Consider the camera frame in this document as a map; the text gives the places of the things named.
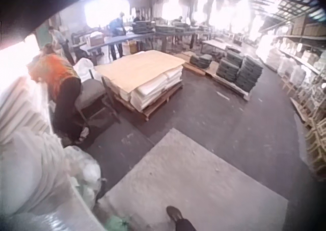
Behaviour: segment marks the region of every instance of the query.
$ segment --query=person's foot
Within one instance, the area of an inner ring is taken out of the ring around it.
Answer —
[[[88,127],[84,127],[79,136],[79,139],[75,143],[81,144],[87,138],[89,133],[90,133],[90,129]]]
[[[178,208],[168,206],[167,207],[167,213],[169,217],[174,221],[177,222],[180,219],[183,219],[181,211]]]

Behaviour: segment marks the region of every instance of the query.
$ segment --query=worker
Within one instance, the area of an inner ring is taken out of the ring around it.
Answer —
[[[172,24],[173,24],[174,22],[181,22],[181,21],[182,21],[182,16],[179,16],[178,18],[172,20]],[[182,36],[175,36],[175,37],[174,37],[174,41],[175,41],[176,44],[179,44],[179,40],[182,41]]]
[[[52,26],[49,27],[49,33],[52,35],[52,45],[56,47],[57,45],[60,45],[63,49],[63,52],[68,59],[69,63],[71,65],[74,65],[75,62],[73,60],[73,57],[69,51],[69,45],[68,40],[65,38],[60,31],[55,30]]]
[[[173,22],[181,22],[182,21],[182,16],[180,16],[180,17],[178,17],[178,18],[176,18],[176,19],[173,19],[172,20],[172,23]]]
[[[137,22],[137,21],[144,21],[145,18],[143,16],[141,16],[141,12],[139,10],[136,11],[136,18],[133,19],[133,22]]]
[[[113,37],[120,36],[118,28],[122,28],[123,35],[126,35],[126,29],[124,28],[124,24],[123,24],[123,16],[124,13],[121,12],[119,17],[112,20],[109,24],[110,31]],[[117,45],[117,48],[118,48],[119,56],[121,58],[123,56],[122,44],[119,43]],[[117,56],[116,56],[114,45],[110,45],[110,50],[111,50],[112,59],[116,60]]]
[[[54,132],[76,144],[83,142],[89,128],[72,121],[82,83],[68,60],[56,55],[53,48],[46,45],[41,55],[28,64],[28,69],[32,80],[47,84],[49,97],[56,103],[52,121]]]
[[[137,21],[144,21],[145,18],[143,16],[141,16],[141,12],[139,10],[136,11],[136,18],[133,19],[133,22],[137,22]],[[137,51],[141,52],[143,50],[143,42],[141,40],[136,41],[136,45],[137,45]]]
[[[195,20],[191,21],[191,26],[192,27],[196,26],[196,21]],[[193,49],[195,40],[197,40],[197,34],[192,34],[192,39],[190,41],[190,46],[189,46],[190,49]]]
[[[184,219],[179,209],[169,206],[167,207],[168,216],[175,222],[175,231],[196,231],[194,226],[188,219]]]

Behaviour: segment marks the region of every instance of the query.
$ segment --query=chair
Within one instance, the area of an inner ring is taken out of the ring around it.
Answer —
[[[88,124],[88,119],[83,114],[83,109],[87,108],[91,104],[93,104],[96,100],[102,97],[102,103],[105,105],[106,108],[109,109],[110,113],[115,117],[115,119],[120,122],[117,112],[113,109],[114,102],[108,89],[105,80],[102,78],[102,83],[96,79],[94,79],[91,70],[89,70],[91,74],[91,79],[84,81],[81,84],[81,94],[77,98],[75,102],[76,110],[79,112],[83,120],[86,124]],[[99,112],[102,111],[101,108],[98,112],[93,114],[91,117],[95,116]]]

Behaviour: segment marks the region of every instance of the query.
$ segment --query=cardboard box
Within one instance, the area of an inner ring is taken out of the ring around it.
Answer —
[[[86,43],[89,46],[97,46],[104,44],[104,34],[102,32],[95,31],[89,36],[87,36]]]
[[[305,36],[326,36],[326,25],[321,23],[307,24],[304,31]]]

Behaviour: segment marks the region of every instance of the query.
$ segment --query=concrete floor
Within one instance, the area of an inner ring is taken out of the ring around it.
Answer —
[[[254,54],[254,49],[243,50]],[[206,77],[183,72],[183,89],[148,122],[118,105],[122,123],[92,131],[84,150],[100,164],[111,189],[172,128],[288,200],[283,230],[315,230],[325,186],[299,155],[294,109],[277,75],[265,68],[251,100]],[[217,92],[227,96],[226,100]]]

